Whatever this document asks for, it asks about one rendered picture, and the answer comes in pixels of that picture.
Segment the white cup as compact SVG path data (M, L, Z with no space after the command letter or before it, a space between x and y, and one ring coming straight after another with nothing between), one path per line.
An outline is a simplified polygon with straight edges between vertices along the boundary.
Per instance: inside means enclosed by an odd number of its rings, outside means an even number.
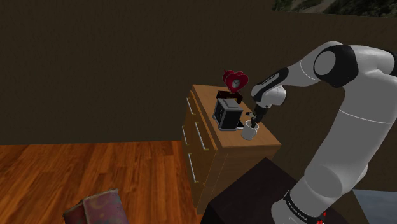
M241 132L241 137L250 141L257 135L258 129L259 125L257 123L252 124L250 120L246 120Z

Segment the red heart-shaped clock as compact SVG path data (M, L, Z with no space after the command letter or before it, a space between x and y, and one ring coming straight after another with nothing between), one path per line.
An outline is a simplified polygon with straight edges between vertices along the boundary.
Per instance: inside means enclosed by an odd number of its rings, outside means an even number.
M238 92L249 81L249 77L244 72L233 70L224 70L222 79L231 93Z

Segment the wooden chest of drawers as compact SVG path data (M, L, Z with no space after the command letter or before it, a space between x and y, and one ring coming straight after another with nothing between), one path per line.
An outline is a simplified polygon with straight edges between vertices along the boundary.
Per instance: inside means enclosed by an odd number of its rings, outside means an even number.
M221 131L212 117L216 94L225 87L193 85L186 97L182 147L193 206L203 214L208 203L265 157L272 159L281 143L259 124L250 141L240 130Z

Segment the dark robot stand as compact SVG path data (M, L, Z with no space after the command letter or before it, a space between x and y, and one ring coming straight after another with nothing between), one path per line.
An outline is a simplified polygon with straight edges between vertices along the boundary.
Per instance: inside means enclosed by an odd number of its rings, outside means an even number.
M275 224L272 204L295 184L264 158L209 202L200 224Z

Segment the pink patterned box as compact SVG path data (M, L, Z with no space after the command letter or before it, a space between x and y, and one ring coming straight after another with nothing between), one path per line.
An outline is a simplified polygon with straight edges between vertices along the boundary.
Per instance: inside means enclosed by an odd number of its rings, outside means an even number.
M129 224L116 188L81 199L63 218L65 224Z

